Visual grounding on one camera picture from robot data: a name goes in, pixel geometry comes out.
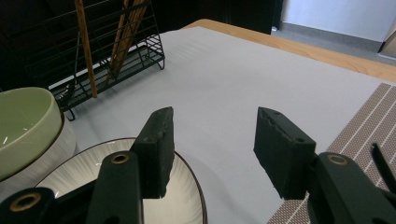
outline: gray floor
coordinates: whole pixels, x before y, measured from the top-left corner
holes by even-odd
[[[380,63],[396,65],[396,58],[384,57],[377,53],[382,43],[372,40],[349,35],[339,35],[284,22],[281,23],[280,29],[273,31],[271,35],[324,49],[331,49]]]

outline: white tablecloth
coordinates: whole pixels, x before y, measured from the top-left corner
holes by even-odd
[[[282,204],[253,153],[259,106],[285,114],[326,150],[382,82],[204,28],[161,35],[165,69],[74,108],[78,150],[137,136],[175,109],[176,151],[195,172],[209,223],[264,223]]]

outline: dish rack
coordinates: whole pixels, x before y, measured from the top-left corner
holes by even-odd
[[[83,23],[78,1],[76,10],[7,34],[26,74],[37,86],[53,93],[62,111],[154,64],[164,68],[163,46],[150,0],[81,5]]]

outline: white wall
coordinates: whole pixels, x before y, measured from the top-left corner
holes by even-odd
[[[282,21],[383,42],[396,0],[285,0]]]

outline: brown woven placemat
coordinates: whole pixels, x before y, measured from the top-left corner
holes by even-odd
[[[373,183],[387,189],[370,154],[378,143],[393,170],[396,169],[396,87],[382,83],[359,112],[329,146],[327,151],[353,159]],[[268,221],[273,223],[309,223],[307,198],[285,201]]]

